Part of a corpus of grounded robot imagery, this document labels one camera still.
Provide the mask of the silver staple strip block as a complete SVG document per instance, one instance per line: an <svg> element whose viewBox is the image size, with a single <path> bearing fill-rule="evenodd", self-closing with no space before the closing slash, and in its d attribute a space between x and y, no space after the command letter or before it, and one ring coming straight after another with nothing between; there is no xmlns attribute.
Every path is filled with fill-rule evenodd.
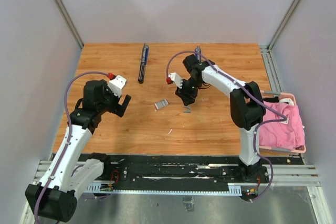
<svg viewBox="0 0 336 224"><path fill-rule="evenodd" d="M156 110L162 109L162 108L164 108L168 105L169 105L169 103L168 103L167 99L163 99L163 100L160 100L159 102L154 103L154 106L155 106Z"/></svg>

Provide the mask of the blue stapler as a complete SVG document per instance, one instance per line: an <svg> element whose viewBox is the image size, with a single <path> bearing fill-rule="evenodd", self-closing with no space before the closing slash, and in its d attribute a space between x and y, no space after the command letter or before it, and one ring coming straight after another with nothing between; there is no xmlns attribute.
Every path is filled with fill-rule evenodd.
<svg viewBox="0 0 336 224"><path fill-rule="evenodd" d="M201 54L202 53L202 51L201 51L201 48L200 48L200 46L197 46L196 48L195 48L195 56L196 56L196 58L198 59L198 61L201 61L202 60L202 57L201 57Z"/></svg>
<svg viewBox="0 0 336 224"><path fill-rule="evenodd" d="M144 44L142 48L142 55L141 55L140 69L139 69L139 76L138 76L139 84L142 84L144 82L145 68L146 68L146 64L148 61L148 54L149 54L149 46L147 44Z"/></svg>

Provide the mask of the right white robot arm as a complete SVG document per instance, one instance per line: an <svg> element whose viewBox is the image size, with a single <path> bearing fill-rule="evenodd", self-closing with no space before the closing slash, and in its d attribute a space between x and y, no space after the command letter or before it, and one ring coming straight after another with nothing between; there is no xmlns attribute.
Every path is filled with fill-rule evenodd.
<svg viewBox="0 0 336 224"><path fill-rule="evenodd" d="M256 180L261 172L257 126L266 113L258 84L240 81L225 73L214 62L199 61L195 55L187 56L183 65L190 74L189 79L172 72L167 74L167 83L177 86L175 94L185 106L195 102L198 90L205 84L213 86L229 98L230 116L239 128L240 136L238 177L244 182Z"/></svg>

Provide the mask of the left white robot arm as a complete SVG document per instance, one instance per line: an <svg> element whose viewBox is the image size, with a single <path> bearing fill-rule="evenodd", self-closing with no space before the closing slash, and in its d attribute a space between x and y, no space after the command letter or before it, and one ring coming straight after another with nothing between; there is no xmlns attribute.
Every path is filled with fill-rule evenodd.
<svg viewBox="0 0 336 224"><path fill-rule="evenodd" d="M109 82L86 82L83 98L70 114L65 136L49 168L35 185L29 184L25 196L35 218L44 217L68 222L74 215L77 201L96 179L110 179L111 158L104 153L92 153L82 167L77 161L86 143L106 112L123 117L131 100L126 95L119 103L127 80L118 75Z"/></svg>

